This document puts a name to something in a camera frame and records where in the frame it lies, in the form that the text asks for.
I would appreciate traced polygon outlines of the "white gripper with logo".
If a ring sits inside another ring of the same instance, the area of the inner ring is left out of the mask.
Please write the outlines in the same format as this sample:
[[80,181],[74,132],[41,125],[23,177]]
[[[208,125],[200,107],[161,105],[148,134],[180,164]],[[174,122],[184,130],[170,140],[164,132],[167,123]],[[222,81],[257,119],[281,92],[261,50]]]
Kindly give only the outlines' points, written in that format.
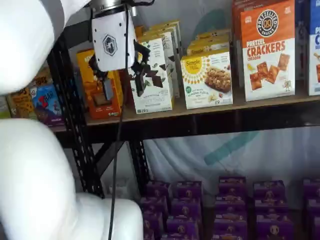
[[94,53],[88,64],[101,83],[107,101],[114,97],[109,71],[130,68],[135,91],[140,97],[145,90],[143,76],[148,69],[150,50],[136,41],[129,13],[120,11],[96,17],[91,22]]

